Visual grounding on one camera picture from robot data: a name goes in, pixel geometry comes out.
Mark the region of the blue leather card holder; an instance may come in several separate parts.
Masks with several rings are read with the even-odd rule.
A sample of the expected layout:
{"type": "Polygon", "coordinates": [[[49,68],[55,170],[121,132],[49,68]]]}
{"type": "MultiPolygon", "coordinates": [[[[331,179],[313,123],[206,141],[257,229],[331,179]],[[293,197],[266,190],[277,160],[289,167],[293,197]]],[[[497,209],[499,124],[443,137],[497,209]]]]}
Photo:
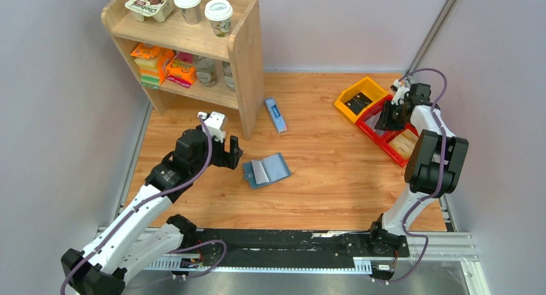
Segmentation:
{"type": "Polygon", "coordinates": [[[292,175],[281,153],[261,160],[251,160],[242,165],[243,178],[251,189],[258,189],[279,182],[292,175]]]}

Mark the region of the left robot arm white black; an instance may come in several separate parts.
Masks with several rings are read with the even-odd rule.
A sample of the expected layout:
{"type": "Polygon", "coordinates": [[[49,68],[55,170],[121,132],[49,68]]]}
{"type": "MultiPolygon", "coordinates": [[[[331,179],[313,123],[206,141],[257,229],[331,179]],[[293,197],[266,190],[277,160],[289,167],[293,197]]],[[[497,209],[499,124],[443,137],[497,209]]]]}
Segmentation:
{"type": "Polygon", "coordinates": [[[209,166],[236,169],[243,155],[238,138],[211,132],[203,126],[184,131],[174,150],[152,168],[136,197],[104,232],[81,250],[68,249],[62,255],[61,294],[67,287],[78,294],[122,294],[140,271],[162,255],[196,247],[196,226],[179,214],[146,239],[138,238],[209,166]]]}

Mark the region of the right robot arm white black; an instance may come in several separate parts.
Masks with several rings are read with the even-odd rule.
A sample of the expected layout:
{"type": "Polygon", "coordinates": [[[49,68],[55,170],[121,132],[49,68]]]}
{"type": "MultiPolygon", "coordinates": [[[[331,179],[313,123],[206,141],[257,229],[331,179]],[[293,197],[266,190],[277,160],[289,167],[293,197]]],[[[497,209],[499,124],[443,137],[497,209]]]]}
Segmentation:
{"type": "Polygon", "coordinates": [[[394,81],[395,95],[381,111],[377,129],[400,131],[411,124],[418,139],[406,165],[406,187],[395,204],[370,227],[367,246],[373,255],[396,253],[416,217],[434,200],[452,193],[459,181],[469,142],[457,137],[431,102],[429,85],[394,81]]]}

